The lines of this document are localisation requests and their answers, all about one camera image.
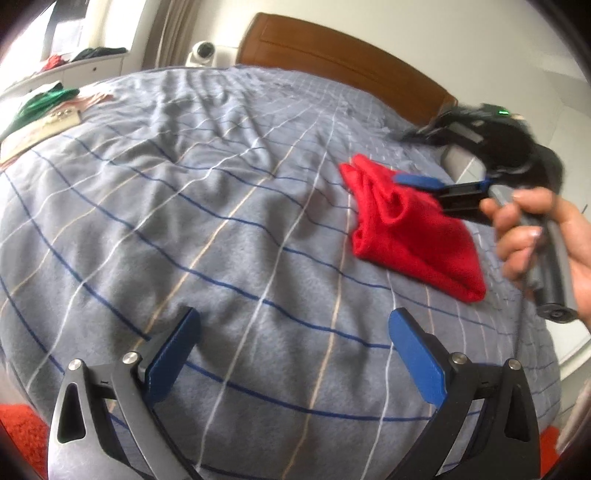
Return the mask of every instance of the white camera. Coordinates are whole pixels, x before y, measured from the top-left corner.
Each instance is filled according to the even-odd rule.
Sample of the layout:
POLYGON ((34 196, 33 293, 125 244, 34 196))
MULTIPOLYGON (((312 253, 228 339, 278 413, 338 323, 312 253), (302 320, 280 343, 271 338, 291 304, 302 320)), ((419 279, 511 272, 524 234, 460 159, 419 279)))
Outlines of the white camera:
POLYGON ((187 67, 209 67, 213 62, 216 46, 210 41, 197 42, 187 57, 187 67))

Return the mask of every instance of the finger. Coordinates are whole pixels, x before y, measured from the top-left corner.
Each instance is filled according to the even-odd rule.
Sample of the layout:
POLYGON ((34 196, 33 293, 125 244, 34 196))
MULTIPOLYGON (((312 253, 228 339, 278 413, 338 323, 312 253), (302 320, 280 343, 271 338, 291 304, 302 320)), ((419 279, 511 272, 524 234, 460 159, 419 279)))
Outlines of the finger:
POLYGON ((519 280, 530 263, 533 249, 526 248, 512 253, 503 263, 503 276, 511 281, 519 280))
POLYGON ((496 245, 497 256, 505 261, 519 250, 533 247, 540 236, 541 228, 536 226, 517 226, 509 230, 496 245))
POLYGON ((483 199, 480 201, 480 211, 484 213, 489 219, 493 219, 495 213, 499 211, 499 204, 493 199, 483 199))
POLYGON ((497 237, 500 238, 519 224, 521 209, 515 203, 505 205, 499 209, 492 220, 492 226, 495 227, 497 237))
POLYGON ((542 187, 536 187, 531 190, 516 190, 513 193, 514 202, 517 203, 522 210, 537 214, 548 213, 553 207, 555 197, 556 205, 552 217, 558 223, 567 222, 580 215, 579 210, 575 205, 542 187))

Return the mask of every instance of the striped blanket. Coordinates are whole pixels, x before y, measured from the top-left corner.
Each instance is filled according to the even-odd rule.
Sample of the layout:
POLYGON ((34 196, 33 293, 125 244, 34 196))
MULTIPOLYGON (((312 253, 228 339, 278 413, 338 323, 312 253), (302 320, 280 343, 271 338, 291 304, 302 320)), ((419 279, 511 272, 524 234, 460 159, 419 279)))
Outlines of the striped blanket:
MULTIPOLYGON (((352 255, 340 163, 362 153, 450 181, 435 151, 396 141, 409 125, 373 96, 246 67, 96 88, 115 99, 0 176, 0 355, 46 421, 70 360, 114 361, 190 305, 202 341, 157 413, 204 478, 382 479, 433 415, 389 340, 393 308, 472 361, 513 356, 518 292, 489 228, 467 223, 488 286, 478 304, 352 255)), ((544 428, 560 383, 531 308, 522 341, 544 428)), ((139 462, 116 408, 113 420, 139 462)))

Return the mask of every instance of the curtain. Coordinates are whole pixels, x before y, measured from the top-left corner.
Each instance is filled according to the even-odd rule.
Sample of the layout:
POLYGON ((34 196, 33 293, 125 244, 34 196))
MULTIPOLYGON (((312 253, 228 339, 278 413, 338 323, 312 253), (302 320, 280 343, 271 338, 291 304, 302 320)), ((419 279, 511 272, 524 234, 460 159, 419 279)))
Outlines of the curtain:
POLYGON ((148 38, 143 69, 184 65, 200 0, 163 0, 148 38))

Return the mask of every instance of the green cloth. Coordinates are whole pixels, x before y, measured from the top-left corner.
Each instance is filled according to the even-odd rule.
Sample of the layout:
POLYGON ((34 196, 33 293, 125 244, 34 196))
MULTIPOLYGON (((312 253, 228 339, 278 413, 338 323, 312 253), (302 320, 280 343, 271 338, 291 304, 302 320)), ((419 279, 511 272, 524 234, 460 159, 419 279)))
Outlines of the green cloth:
POLYGON ((35 95, 21 107, 12 119, 10 125, 8 125, 6 130, 0 134, 0 142, 11 133, 20 130, 25 125, 28 125, 35 120, 39 120, 56 105, 73 99, 78 93, 80 93, 79 89, 70 88, 64 90, 63 85, 58 83, 48 92, 35 95))

